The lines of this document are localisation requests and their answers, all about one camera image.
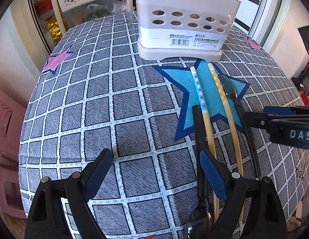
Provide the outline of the yellow patterned chopstick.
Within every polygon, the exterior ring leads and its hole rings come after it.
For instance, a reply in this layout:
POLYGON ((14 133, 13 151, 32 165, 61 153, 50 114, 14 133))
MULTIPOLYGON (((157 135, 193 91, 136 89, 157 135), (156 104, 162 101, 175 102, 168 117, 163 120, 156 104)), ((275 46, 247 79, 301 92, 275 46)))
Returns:
POLYGON ((217 75, 217 72, 213 66, 212 63, 208 63, 208 68, 210 70, 210 73, 214 79, 214 83, 217 87, 217 90, 219 92, 221 101, 223 103, 223 107, 226 113, 226 117, 229 123, 229 127, 230 127, 230 132, 231 132, 231 136, 232 136, 232 140, 233 140, 233 145, 234 145, 234 152, 235 152, 235 158, 236 158, 236 164, 237 164, 237 168, 238 168, 238 173, 243 176, 243 166, 242 166, 242 158, 241 158, 241 150, 240 150, 240 144, 239 144, 239 139, 238 139, 238 134, 236 131, 236 126, 234 123, 234 118, 231 112, 231 108, 228 102, 228 99, 226 97, 225 91, 223 89, 223 86, 220 82, 220 79, 217 75))

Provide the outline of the grey checked tablecloth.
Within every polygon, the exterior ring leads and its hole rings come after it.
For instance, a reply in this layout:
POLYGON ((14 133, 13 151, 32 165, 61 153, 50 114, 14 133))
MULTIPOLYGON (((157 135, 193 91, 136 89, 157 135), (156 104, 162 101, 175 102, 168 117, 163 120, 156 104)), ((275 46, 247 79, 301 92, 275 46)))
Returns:
MULTIPOLYGON (((197 205, 193 124, 181 114, 191 97, 155 68, 189 68, 195 59, 144 61, 137 39, 136 13, 126 13, 75 26, 54 48, 49 63, 66 58, 40 74, 20 137, 26 215, 42 177, 68 178, 109 148, 114 163, 88 203, 104 234, 184 238, 197 205)), ((248 39, 233 26, 214 65, 234 77, 244 109, 301 105, 279 65, 248 39)), ((262 129, 252 132, 262 176, 273 180, 288 219, 308 187, 309 151, 273 144, 262 129)))

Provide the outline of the pink plastic stool front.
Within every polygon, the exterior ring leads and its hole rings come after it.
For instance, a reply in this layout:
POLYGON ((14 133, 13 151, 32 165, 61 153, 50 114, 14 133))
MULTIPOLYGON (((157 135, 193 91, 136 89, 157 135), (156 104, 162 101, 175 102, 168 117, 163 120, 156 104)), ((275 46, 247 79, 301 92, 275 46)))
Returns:
POLYGON ((26 219, 19 190, 18 171, 0 164, 0 213, 26 219))

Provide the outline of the pink plastic stool stack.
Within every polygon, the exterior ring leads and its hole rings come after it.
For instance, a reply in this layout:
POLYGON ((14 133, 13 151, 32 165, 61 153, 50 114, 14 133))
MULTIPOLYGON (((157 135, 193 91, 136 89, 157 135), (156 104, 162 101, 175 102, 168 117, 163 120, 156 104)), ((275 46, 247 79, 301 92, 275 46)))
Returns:
POLYGON ((0 151, 18 162, 20 135, 26 108, 0 90, 0 151))

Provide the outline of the white utensil holder caddy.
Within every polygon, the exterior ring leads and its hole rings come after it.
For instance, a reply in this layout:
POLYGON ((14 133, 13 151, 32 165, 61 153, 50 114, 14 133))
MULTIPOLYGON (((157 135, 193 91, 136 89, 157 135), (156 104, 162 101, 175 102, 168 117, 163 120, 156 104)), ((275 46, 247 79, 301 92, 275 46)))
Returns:
POLYGON ((191 57, 216 63, 239 10, 238 0, 136 0, 142 59, 191 57))

